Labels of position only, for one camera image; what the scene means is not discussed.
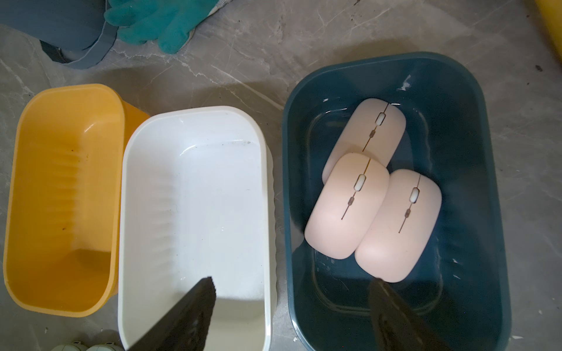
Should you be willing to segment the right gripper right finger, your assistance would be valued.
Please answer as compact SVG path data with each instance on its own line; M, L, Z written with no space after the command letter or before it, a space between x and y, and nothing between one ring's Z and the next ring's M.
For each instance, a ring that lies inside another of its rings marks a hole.
M450 349L382 279L370 282L368 301L379 350Z

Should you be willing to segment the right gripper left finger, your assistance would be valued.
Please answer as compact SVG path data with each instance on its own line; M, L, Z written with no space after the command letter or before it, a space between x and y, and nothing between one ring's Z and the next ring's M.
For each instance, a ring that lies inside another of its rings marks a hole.
M201 279L131 350L203 350L217 300L212 278Z

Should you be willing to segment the pink mouse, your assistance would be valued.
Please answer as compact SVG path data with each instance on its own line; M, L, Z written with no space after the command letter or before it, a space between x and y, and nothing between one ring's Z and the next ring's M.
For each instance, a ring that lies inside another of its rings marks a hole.
M354 257L370 276L404 280L420 259L441 210L439 186L415 171L390 174L386 197Z
M324 166L326 182L337 161L345 154L360 153L387 166L404 135L406 119L392 104L370 98L361 102L339 136Z
M311 213L304 237L313 249L336 260L358 248L389 187L389 171L363 154L335 164Z

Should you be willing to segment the light blue mouse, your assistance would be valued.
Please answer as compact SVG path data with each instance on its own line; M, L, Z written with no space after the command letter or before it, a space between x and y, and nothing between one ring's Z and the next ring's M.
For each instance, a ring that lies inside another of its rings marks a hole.
M51 351L87 351L89 348L81 342L72 342L55 346Z
M86 351L124 351L124 349L113 342L93 345Z

